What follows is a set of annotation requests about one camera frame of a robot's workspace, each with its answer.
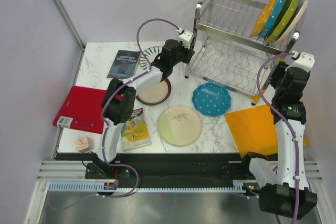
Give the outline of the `stainless steel dish rack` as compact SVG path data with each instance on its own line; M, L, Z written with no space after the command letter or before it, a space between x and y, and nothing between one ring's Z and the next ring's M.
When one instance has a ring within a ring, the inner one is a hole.
M272 55L288 52L299 38L294 29L280 44L251 37L265 3L259 0L198 0L193 32L195 55L185 67L185 77L195 76L240 93L256 105L260 100L256 77L266 91L277 61Z

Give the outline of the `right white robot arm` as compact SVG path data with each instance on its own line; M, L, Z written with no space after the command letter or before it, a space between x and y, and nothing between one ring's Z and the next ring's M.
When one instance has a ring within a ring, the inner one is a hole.
M317 194L310 192L306 178L303 134L306 108L301 102L310 72L283 61L275 68L270 84L275 95L270 106L278 139L278 164L274 171L262 154L249 152L247 162L240 166L241 174L256 178L260 187L261 211L292 219L302 219L317 202Z

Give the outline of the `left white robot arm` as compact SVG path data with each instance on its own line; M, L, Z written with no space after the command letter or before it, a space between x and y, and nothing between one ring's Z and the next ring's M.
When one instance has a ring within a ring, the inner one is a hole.
M100 144L100 153L92 164L103 178L111 178L115 167L123 164L113 164L117 155L117 143L125 122L130 119L136 96L147 88L162 82L173 72L180 62L188 64L195 54L195 39L190 42L182 39L169 39L163 45L161 52L149 62L146 70L135 77L119 80L112 79L102 102L101 119L104 122Z

